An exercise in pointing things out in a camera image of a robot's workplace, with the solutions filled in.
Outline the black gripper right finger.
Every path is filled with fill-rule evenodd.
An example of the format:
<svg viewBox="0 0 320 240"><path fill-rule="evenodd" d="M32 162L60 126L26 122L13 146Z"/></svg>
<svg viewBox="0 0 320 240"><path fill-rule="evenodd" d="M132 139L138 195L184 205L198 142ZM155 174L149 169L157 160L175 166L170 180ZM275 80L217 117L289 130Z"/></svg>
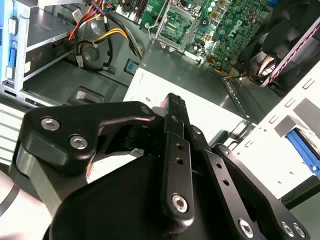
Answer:
<svg viewBox="0 0 320 240"><path fill-rule="evenodd" d="M223 144L210 147L178 99L191 145L191 168L200 175L197 206L215 240L308 240L300 221Z"/></svg>

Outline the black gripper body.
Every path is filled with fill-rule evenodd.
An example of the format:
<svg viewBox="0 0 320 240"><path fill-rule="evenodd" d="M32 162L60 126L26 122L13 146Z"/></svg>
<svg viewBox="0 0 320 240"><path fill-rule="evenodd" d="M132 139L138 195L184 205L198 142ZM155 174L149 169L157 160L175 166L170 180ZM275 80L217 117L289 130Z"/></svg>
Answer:
<svg viewBox="0 0 320 240"><path fill-rule="evenodd" d="M235 240L212 180L192 171L195 219L173 233L161 204L163 164L141 157L78 189L58 208L51 240Z"/></svg>

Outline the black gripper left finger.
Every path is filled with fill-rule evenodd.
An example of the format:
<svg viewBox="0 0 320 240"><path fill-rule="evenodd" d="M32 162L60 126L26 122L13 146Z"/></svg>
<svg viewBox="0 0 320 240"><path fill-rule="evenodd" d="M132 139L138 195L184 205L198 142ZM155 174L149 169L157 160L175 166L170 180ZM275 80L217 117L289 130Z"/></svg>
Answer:
<svg viewBox="0 0 320 240"><path fill-rule="evenodd" d="M195 218L189 117L169 93L159 108L139 101L35 108L22 120L13 165L33 185L51 215L86 184L90 164L143 150L163 163L160 207L174 226Z"/></svg>

